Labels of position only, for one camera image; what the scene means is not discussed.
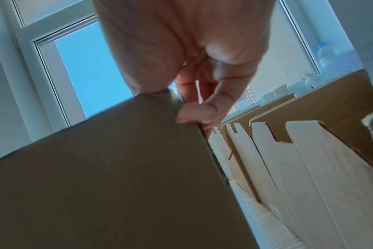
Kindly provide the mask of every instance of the white window frame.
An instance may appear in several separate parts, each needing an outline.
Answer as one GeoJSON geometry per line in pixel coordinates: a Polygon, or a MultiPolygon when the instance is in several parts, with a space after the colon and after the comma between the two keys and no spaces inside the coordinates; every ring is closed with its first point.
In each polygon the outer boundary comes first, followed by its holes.
{"type": "MultiPolygon", "coordinates": [[[[0,0],[5,5],[11,21],[16,43],[28,66],[36,90],[42,101],[45,112],[54,132],[70,127],[86,119],[81,104],[68,77],[66,69],[61,66],[63,62],[58,50],[53,44],[41,44],[40,41],[50,36],[57,36],[60,32],[65,34],[68,30],[74,31],[96,20],[95,9],[90,0],[82,0],[61,11],[55,12],[27,26],[17,11],[13,0],[0,0]]],[[[312,65],[319,72],[316,60],[312,56],[311,48],[304,42],[305,38],[288,9],[286,0],[280,0],[296,34],[303,44],[312,65]]]]}

